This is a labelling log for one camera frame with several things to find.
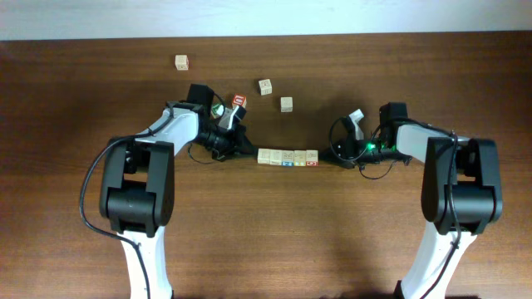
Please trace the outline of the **plain wooden block far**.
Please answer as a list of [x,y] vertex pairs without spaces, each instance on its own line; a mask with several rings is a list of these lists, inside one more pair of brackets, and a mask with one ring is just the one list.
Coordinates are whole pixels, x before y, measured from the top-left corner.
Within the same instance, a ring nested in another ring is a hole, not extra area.
[[188,71],[190,67],[189,58],[187,55],[175,56],[175,68],[177,71]]

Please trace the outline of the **blue K wooden block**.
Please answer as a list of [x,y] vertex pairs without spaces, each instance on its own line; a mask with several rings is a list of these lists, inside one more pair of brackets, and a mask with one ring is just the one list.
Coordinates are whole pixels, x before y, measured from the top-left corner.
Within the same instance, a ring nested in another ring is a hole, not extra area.
[[282,166],[294,166],[294,151],[293,150],[283,150],[282,151]]

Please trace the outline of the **green R wooden block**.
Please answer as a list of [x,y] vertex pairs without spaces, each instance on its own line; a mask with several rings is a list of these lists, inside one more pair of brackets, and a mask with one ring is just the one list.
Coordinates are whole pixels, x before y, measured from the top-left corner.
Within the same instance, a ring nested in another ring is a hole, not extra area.
[[273,93],[273,86],[270,79],[263,79],[259,81],[259,93],[261,96],[266,96]]

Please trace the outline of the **green B wooden block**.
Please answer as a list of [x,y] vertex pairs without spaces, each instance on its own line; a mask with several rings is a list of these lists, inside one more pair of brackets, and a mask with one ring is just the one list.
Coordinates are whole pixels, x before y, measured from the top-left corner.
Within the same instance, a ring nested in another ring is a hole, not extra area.
[[225,108],[221,104],[215,104],[215,105],[213,105],[211,107],[211,115],[215,119],[218,119],[219,117],[222,117],[224,113],[225,113]]

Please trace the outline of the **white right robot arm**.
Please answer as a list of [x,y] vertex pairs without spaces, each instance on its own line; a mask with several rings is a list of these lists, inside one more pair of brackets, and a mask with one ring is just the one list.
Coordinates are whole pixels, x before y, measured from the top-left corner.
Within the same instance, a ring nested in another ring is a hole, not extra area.
[[442,298],[466,249],[503,210],[498,150],[493,140],[460,137],[413,120],[406,104],[379,109],[379,125],[364,137],[360,110],[339,118],[347,135],[329,140],[319,158],[364,170],[388,161],[424,164],[421,210],[425,231],[415,261],[397,282],[396,298]]

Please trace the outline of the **red I wooden block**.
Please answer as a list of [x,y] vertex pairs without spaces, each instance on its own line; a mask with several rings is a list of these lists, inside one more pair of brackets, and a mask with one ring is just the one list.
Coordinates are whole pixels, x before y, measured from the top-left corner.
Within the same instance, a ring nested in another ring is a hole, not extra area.
[[307,166],[318,166],[319,160],[318,160],[319,152],[315,149],[308,149],[306,151],[306,165]]

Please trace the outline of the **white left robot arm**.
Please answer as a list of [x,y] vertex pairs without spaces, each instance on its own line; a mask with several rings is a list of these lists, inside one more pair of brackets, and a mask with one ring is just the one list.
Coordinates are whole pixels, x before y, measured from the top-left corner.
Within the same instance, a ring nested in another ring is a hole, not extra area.
[[183,101],[169,102],[161,117],[141,133],[109,141],[101,182],[100,214],[109,220],[126,255],[133,298],[174,295],[165,265],[165,227],[175,203],[175,156],[198,144],[225,161],[256,148],[241,120],[237,104],[214,112],[217,94],[193,84]]

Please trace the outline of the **yellow J wooden block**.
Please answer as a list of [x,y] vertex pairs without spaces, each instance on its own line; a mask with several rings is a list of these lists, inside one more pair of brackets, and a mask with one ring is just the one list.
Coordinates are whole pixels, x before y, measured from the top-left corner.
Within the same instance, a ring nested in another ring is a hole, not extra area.
[[295,166],[305,166],[306,165],[306,150],[295,150],[293,155],[293,161]]

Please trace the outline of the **red U wooden block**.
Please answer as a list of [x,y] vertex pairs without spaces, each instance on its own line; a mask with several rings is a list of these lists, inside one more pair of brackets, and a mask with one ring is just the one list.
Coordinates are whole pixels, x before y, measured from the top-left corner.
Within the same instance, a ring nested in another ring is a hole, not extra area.
[[247,97],[240,94],[235,94],[232,99],[232,106],[236,108],[237,106],[245,108],[247,105]]

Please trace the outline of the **green N wooden block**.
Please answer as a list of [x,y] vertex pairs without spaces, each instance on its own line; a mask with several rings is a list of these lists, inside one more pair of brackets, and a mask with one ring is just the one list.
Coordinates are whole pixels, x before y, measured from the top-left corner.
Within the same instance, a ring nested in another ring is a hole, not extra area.
[[293,98],[292,97],[281,97],[280,98],[280,110],[283,113],[293,111]]

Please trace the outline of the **plain wooden block row end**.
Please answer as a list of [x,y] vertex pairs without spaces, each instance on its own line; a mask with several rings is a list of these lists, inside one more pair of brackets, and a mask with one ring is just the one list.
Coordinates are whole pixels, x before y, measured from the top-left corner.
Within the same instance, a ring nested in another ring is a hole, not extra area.
[[257,154],[257,161],[259,164],[270,164],[271,150],[259,148],[258,154]]

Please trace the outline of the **ice cream wooden block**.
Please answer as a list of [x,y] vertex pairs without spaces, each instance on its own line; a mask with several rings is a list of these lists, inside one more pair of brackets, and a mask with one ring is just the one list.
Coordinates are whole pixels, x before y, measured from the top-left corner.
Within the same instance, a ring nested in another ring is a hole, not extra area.
[[283,151],[280,149],[271,149],[269,163],[271,165],[281,165],[282,162],[283,162]]

